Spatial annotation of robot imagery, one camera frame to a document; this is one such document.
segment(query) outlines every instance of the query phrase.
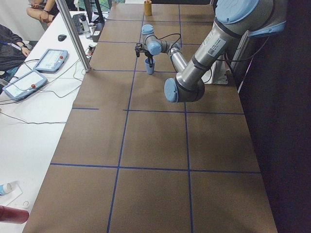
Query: black keyboard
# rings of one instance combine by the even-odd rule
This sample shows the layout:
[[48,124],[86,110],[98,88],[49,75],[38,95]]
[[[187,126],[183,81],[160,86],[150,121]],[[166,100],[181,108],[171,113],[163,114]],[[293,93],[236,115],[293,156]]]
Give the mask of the black keyboard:
[[80,15],[84,15],[84,14],[80,13],[80,14],[72,16],[72,21],[74,23],[74,27],[77,29],[77,32],[78,32],[79,35],[83,34],[83,26],[82,26],[82,23],[79,20]]

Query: white desk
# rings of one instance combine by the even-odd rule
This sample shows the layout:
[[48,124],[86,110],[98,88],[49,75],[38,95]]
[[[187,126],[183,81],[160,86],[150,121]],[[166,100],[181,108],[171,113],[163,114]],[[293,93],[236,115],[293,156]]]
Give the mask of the white desk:
[[[59,42],[59,34],[66,34],[67,38]],[[84,35],[81,35],[80,39],[85,50],[90,44],[96,45]],[[39,59],[46,49],[65,49],[69,52],[68,59],[57,73],[44,74],[49,82],[54,81],[78,61],[78,55],[60,14],[43,34],[26,61]],[[35,64],[36,62],[29,62],[27,65],[33,67]],[[26,72],[29,72],[29,68],[23,65],[16,76],[20,77]],[[43,90],[55,91],[60,96],[66,95],[81,84],[81,81],[74,79],[74,74],[78,79],[83,78],[84,69],[81,62],[46,85]],[[52,92],[37,91],[22,102],[0,105],[0,108],[3,113],[27,122],[64,122],[69,116],[77,93],[78,89],[60,99]],[[0,103],[5,103],[2,102],[4,100],[9,98],[3,92],[0,95]],[[0,114],[0,184],[15,182],[23,192],[8,205],[9,207],[31,212],[64,126],[65,124],[25,124]],[[0,222],[0,232],[20,233],[24,226],[25,223],[20,225]]]

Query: bottle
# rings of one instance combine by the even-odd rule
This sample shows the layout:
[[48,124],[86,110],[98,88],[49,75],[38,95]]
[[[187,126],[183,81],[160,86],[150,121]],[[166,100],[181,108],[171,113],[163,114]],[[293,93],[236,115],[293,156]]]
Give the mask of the bottle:
[[0,222],[22,224],[26,222],[28,218],[29,213],[26,210],[0,205]]
[[0,185],[0,196],[8,194],[12,191],[12,186],[9,183]]
[[84,35],[86,36],[87,39],[91,38],[91,31],[89,29],[87,20],[86,20],[86,16],[85,15],[81,15],[80,16],[80,20],[82,22],[82,26],[83,26],[83,31],[84,31]]

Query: red cylinder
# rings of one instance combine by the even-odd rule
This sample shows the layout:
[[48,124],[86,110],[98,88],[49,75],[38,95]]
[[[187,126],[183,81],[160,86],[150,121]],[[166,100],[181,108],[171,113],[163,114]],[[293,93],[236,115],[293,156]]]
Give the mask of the red cylinder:
[[22,224],[27,221],[29,213],[26,210],[0,205],[0,222]]

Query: computer mouse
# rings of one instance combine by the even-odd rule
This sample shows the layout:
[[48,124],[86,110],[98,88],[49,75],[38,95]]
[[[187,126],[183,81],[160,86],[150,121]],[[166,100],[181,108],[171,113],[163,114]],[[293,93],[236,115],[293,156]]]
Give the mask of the computer mouse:
[[67,37],[66,35],[61,34],[61,35],[58,36],[58,41],[63,41],[63,40],[66,39],[66,37]]

